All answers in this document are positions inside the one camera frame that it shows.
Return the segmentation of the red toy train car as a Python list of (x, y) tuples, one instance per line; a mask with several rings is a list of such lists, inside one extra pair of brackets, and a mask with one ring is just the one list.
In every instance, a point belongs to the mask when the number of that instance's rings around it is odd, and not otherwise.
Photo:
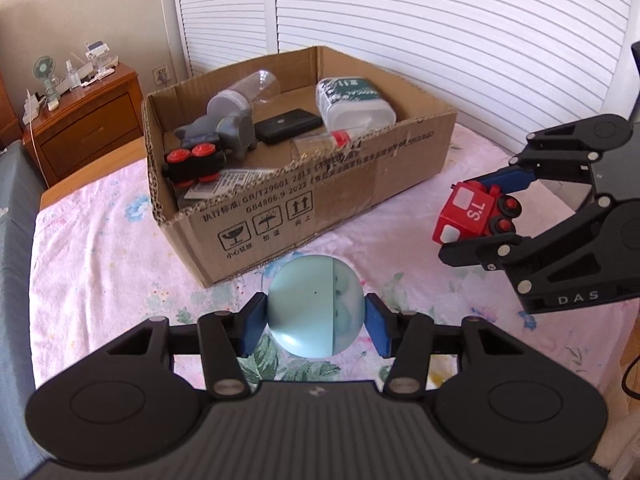
[(432, 240), (443, 245), (515, 233), (514, 220), (521, 214), (521, 203), (503, 193), (500, 186), (486, 186), (475, 180), (458, 182), (451, 187), (439, 213)]

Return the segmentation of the clear plastic card case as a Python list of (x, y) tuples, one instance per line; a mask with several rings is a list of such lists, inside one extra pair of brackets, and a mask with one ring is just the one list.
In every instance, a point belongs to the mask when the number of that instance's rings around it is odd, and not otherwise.
[(195, 183), (184, 194), (185, 200), (209, 200), (242, 188), (256, 180), (273, 174), (271, 169), (222, 170), (212, 182)]

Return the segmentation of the black toy train car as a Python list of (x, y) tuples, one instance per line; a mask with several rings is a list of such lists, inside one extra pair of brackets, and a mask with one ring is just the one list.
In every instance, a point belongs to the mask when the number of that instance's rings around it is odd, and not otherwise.
[(188, 188), (215, 181), (226, 162), (226, 154), (213, 143), (176, 148), (164, 156), (162, 176), (175, 188)]

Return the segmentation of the medical cotton swab box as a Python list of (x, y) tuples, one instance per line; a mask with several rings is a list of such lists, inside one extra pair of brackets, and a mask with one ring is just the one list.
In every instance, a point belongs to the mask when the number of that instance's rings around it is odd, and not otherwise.
[(364, 133), (396, 124), (397, 116), (369, 79), (329, 77), (316, 85), (316, 105), (329, 132)]

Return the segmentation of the jar of gold pins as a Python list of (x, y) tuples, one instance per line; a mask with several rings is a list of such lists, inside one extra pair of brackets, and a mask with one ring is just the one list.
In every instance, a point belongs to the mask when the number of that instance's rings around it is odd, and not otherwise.
[(329, 153), (355, 141), (369, 132), (368, 128), (351, 128), (301, 136), (292, 141), (298, 157)]

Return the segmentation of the grey cat figurine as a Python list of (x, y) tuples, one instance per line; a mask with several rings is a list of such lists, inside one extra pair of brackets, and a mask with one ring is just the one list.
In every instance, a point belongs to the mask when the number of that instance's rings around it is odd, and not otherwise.
[(252, 116), (247, 112), (233, 112), (226, 116), (205, 115), (174, 132), (182, 148), (198, 144), (215, 144), (221, 151), (230, 151), (236, 160), (243, 160), (257, 148)]

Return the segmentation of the black power bank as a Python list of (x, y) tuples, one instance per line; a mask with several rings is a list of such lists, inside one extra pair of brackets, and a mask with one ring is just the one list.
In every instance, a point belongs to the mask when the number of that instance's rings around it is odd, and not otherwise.
[(267, 145), (291, 140), (323, 125), (322, 118), (301, 108), (256, 122), (255, 134), (258, 141)]

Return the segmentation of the clear plastic bottle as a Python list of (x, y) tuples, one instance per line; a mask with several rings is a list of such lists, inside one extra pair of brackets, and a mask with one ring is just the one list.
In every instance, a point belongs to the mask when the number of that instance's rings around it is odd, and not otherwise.
[(258, 70), (219, 91), (207, 103), (206, 114), (214, 117), (232, 113), (253, 113), (281, 93), (279, 79), (269, 70)]

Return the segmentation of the cardboard box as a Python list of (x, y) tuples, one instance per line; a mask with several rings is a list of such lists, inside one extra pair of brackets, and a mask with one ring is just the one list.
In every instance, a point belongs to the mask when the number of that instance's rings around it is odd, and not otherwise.
[[(253, 182), (186, 208), (160, 170), (178, 148), (175, 130), (202, 116), (208, 100), (243, 77), (269, 70), (280, 94), (256, 107), (257, 119), (302, 108), (315, 112), (326, 77), (370, 81), (393, 107), (395, 125), (337, 151), (297, 155), (291, 144), (259, 144), (242, 168)], [(310, 47), (235, 63), (147, 96), (142, 105), (153, 216), (186, 270), (209, 287), (304, 244), (440, 173), (457, 111), (401, 76), (329, 47)]]

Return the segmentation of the white louvered closet door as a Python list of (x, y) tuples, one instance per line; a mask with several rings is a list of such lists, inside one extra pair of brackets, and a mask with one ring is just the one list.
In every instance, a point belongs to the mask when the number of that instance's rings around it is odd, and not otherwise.
[(175, 0), (190, 75), (311, 46), (385, 68), (518, 150), (538, 129), (634, 114), (639, 0)]

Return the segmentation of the pink floral tablecloth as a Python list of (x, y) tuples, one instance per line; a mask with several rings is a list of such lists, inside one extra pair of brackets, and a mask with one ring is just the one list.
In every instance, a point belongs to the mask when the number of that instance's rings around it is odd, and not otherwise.
[[(296, 255), (341, 259), (395, 310), (421, 311), (447, 325), (480, 316), (603, 387), (634, 327), (637, 301), (533, 315), (504, 274), (439, 261), (432, 232), (450, 185), (505, 162), (500, 148), (457, 127), (440, 174), (300, 246)], [(150, 316), (192, 324), (208, 312), (238, 310), (268, 289), (281, 266), (273, 260), (203, 287), (153, 218), (145, 162), (114, 172), (38, 214), (29, 284), (35, 380), (46, 382)]]

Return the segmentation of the wooden nightstand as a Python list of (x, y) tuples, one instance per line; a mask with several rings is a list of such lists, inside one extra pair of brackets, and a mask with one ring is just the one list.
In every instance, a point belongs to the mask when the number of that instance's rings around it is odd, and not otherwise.
[(24, 128), (23, 145), (52, 186), (142, 136), (137, 72), (122, 63), (110, 76), (62, 96)]

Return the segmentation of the blue bed sheet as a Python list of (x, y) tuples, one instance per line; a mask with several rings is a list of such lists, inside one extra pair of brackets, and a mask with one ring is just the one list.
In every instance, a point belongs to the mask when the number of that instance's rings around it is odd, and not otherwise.
[(46, 190), (23, 143), (1, 150), (1, 477), (23, 479), (42, 462), (25, 424), (35, 391), (29, 336), (29, 274), (40, 198)]

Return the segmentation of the white phone stand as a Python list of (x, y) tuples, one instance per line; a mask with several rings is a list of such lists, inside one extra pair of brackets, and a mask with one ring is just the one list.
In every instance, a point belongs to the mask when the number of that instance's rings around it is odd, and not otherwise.
[(114, 73), (117, 58), (111, 55), (111, 49), (104, 41), (87, 42), (85, 55), (99, 79)]

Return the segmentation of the white power strip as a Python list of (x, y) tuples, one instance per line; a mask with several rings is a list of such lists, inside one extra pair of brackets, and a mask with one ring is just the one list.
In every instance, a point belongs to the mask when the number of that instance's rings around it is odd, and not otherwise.
[(40, 103), (35, 93), (26, 90), (26, 99), (24, 101), (24, 113), (22, 122), (24, 126), (29, 126), (38, 116)]

